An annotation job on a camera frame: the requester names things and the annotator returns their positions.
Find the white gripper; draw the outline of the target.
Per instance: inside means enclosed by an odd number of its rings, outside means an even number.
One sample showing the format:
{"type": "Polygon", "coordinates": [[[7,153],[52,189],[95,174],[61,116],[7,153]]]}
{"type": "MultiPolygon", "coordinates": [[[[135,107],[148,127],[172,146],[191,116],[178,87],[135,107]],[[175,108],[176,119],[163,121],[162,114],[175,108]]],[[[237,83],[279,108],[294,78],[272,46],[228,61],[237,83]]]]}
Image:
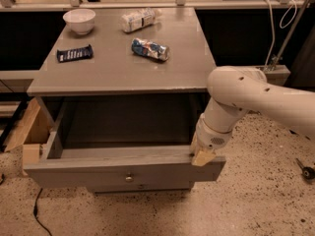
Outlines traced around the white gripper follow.
{"type": "Polygon", "coordinates": [[[190,153],[193,156],[194,166],[205,166],[216,157],[214,149],[223,148],[231,138],[232,132],[218,132],[210,128],[205,121],[205,115],[201,114],[196,124],[195,133],[190,145],[190,153]]]}

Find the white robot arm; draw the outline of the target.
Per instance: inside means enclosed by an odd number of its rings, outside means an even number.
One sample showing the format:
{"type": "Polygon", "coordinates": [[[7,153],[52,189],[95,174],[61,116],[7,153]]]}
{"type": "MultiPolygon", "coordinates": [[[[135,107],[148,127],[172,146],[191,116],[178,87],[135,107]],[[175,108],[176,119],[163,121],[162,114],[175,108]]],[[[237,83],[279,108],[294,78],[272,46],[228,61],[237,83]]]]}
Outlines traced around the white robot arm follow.
{"type": "Polygon", "coordinates": [[[232,66],[214,69],[208,76],[207,89],[211,98],[199,117],[190,147],[194,166],[204,166],[213,160],[216,150],[229,141],[238,120],[251,110],[315,139],[312,91],[272,85],[257,68],[232,66]]]}

